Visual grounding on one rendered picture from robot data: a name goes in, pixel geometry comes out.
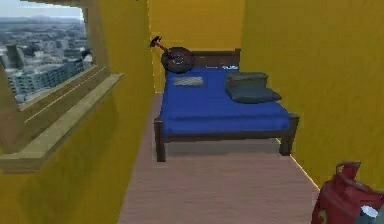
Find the dark grey pillow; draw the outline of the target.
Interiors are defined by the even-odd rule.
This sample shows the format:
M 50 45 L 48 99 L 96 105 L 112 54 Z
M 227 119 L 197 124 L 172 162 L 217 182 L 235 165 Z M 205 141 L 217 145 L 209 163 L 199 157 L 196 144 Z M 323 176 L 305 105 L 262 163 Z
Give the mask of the dark grey pillow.
M 266 102 L 275 102 L 282 97 L 270 88 L 228 88 L 227 95 L 232 101 L 243 104 L 257 104 Z
M 226 87 L 265 87 L 268 76 L 262 72 L 231 72 L 226 75 Z

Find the red gas canister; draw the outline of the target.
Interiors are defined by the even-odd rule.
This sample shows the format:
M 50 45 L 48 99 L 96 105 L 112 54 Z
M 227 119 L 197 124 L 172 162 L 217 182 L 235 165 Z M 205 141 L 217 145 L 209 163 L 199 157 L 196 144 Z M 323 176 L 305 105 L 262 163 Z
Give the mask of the red gas canister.
M 355 179 L 361 163 L 336 165 L 332 178 L 323 183 L 312 211 L 310 224 L 357 224 L 363 206 L 374 213 L 384 205 L 384 191 L 374 190 Z

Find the grey canister with white cap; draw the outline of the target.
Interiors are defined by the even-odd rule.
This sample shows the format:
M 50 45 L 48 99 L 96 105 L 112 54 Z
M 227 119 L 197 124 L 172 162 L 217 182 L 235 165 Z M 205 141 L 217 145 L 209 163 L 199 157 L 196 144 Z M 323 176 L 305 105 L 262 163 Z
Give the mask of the grey canister with white cap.
M 384 205 L 379 210 L 368 205 L 362 206 L 353 224 L 384 224 Z

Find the blue bed with wooden frame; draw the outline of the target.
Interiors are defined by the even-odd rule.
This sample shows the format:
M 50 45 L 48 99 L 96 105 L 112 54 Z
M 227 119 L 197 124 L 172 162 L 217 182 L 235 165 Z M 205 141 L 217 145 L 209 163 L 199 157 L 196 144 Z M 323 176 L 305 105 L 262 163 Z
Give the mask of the blue bed with wooden frame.
M 278 101 L 243 104 L 227 95 L 226 75 L 238 70 L 240 51 L 192 51 L 194 67 L 182 74 L 166 71 L 162 104 L 154 119 L 156 157 L 166 160 L 169 142 L 243 139 L 280 140 L 279 153 L 291 154 L 299 116 L 288 112 Z M 175 77 L 202 77 L 200 86 L 177 86 Z

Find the window with wooden frame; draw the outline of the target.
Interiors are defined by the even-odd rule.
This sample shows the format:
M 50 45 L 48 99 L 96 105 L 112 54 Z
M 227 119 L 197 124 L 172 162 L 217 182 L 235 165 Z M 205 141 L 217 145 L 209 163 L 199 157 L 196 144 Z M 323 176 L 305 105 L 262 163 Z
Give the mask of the window with wooden frame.
M 0 172 L 38 171 L 121 79 L 98 0 L 0 0 Z

